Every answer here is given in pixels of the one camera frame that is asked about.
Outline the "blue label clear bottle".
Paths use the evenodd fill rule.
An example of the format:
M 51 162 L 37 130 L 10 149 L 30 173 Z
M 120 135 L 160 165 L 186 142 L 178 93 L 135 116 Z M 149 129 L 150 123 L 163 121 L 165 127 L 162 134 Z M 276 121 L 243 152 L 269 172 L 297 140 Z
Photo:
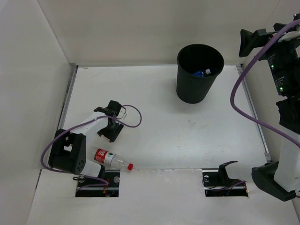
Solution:
M 207 76 L 210 76 L 212 74 L 212 70 L 211 69 L 206 69 L 204 71 L 196 71 L 193 73 L 194 76 L 197 76 L 197 77 L 207 77 Z

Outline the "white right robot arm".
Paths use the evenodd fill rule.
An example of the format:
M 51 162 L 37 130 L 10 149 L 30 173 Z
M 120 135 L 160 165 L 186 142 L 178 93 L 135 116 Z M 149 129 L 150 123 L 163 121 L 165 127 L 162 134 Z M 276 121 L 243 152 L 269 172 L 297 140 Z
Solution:
M 243 117 L 283 137 L 280 160 L 252 168 L 256 186 L 283 201 L 298 197 L 300 190 L 300 59 L 296 49 L 300 45 L 300 20 L 285 25 L 276 23 L 273 32 L 265 29 L 240 31 L 239 56 L 247 57 L 253 49 L 260 51 L 248 63 L 236 81 L 231 95 L 232 108 Z M 257 61 L 268 62 L 278 95 L 285 97 L 276 103 L 280 114 L 279 124 L 286 133 L 260 121 L 239 109 L 235 104 L 237 89 Z

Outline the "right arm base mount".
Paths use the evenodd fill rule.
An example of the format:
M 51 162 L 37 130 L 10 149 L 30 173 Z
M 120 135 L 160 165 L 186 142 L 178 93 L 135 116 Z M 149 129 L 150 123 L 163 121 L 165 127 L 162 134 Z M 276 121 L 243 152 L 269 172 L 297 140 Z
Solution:
M 248 197 L 246 180 L 231 179 L 226 167 L 238 161 L 229 161 L 218 168 L 202 169 L 202 185 L 206 197 Z

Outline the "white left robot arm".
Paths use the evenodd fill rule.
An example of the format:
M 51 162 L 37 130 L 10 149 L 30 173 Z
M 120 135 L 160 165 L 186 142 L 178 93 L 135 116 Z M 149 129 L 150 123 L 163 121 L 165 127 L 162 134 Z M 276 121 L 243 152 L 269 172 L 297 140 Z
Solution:
M 74 175 L 88 176 L 90 183 L 100 187 L 105 182 L 102 165 L 88 160 L 87 141 L 94 135 L 104 136 L 109 142 L 114 142 L 123 129 L 117 123 L 122 105 L 111 100 L 107 107 L 97 107 L 86 119 L 82 127 L 73 131 L 59 129 L 55 136 L 59 137 L 52 144 L 48 164 L 50 168 Z

